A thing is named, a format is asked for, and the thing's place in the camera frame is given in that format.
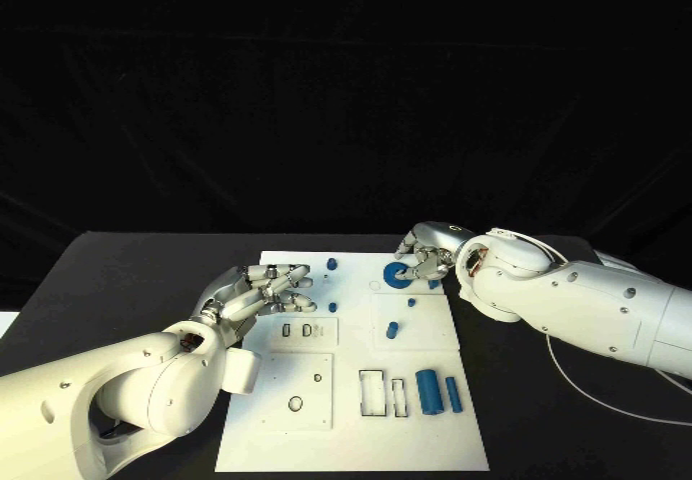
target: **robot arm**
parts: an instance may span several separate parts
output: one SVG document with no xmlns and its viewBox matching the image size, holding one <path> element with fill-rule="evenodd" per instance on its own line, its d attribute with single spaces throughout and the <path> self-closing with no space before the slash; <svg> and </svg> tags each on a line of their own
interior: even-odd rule
<svg viewBox="0 0 692 480">
<path fill-rule="evenodd" d="M 580 348 L 692 378 L 692 292 L 633 268 L 568 262 L 538 240 L 500 229 L 474 236 L 425 222 L 396 255 L 409 247 L 425 258 L 398 276 L 430 278 L 424 264 L 432 261 L 448 270 L 453 252 L 460 296 L 484 315 L 503 322 L 523 319 Z"/>
<path fill-rule="evenodd" d="M 219 389 L 252 393 L 259 356 L 229 348 L 255 314 L 313 312 L 288 287 L 309 287 L 307 265 L 234 267 L 205 289 L 189 320 L 0 378 L 3 478 L 104 479 L 190 433 Z M 99 434 L 92 401 L 120 426 Z"/>
</svg>

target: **robotic hand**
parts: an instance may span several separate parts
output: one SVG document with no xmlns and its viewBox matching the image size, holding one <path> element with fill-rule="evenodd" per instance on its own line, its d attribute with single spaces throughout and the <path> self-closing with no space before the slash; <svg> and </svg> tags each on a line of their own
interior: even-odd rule
<svg viewBox="0 0 692 480">
<path fill-rule="evenodd" d="M 692 292 L 629 266 L 569 262 L 507 230 L 476 236 L 447 223 L 418 223 L 395 257 L 411 248 L 421 263 L 394 264 L 402 268 L 392 286 L 440 279 L 456 266 L 460 297 L 490 318 L 523 319 L 580 348 L 692 379 Z"/>
<path fill-rule="evenodd" d="M 229 348 L 255 314 L 313 312 L 307 265 L 234 267 L 189 320 L 0 378 L 3 478 L 104 479 L 190 433 L 219 393 L 252 393 L 259 356 Z M 115 427 L 99 434 L 92 400 Z"/>
</svg>

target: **black backdrop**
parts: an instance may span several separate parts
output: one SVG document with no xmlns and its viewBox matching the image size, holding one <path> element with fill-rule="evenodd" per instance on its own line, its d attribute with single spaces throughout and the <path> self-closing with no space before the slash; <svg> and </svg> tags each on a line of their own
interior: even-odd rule
<svg viewBox="0 0 692 480">
<path fill-rule="evenodd" d="M 1 306 L 86 230 L 427 219 L 692 286 L 688 8 L 52 3 L 0 7 Z"/>
</svg>

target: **blue ring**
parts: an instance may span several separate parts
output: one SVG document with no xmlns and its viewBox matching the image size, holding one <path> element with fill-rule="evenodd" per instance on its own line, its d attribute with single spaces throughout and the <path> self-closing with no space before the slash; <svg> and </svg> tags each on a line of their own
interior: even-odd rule
<svg viewBox="0 0 692 480">
<path fill-rule="evenodd" d="M 396 273 L 405 271 L 408 268 L 408 265 L 401 262 L 392 262 L 386 267 L 385 267 L 385 283 L 392 287 L 392 288 L 407 288 L 411 285 L 412 280 L 399 280 L 395 275 Z"/>
</svg>

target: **black table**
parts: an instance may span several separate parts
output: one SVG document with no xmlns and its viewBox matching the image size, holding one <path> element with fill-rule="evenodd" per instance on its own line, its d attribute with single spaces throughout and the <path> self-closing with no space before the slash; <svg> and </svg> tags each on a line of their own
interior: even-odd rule
<svg viewBox="0 0 692 480">
<path fill-rule="evenodd" d="M 595 260 L 575 238 L 543 238 L 571 259 Z M 160 331 L 186 319 L 197 296 L 262 250 L 392 252 L 391 235 L 82 235 L 61 257 L 0 341 L 0 375 Z M 215 474 L 231 396 L 197 430 L 114 478 L 692 478 L 692 428 L 626 417 L 587 400 L 551 363 L 545 338 L 523 322 L 484 317 L 444 281 L 490 472 Z M 554 341 L 578 385 L 644 415 L 692 421 L 692 397 L 653 371 Z"/>
</svg>

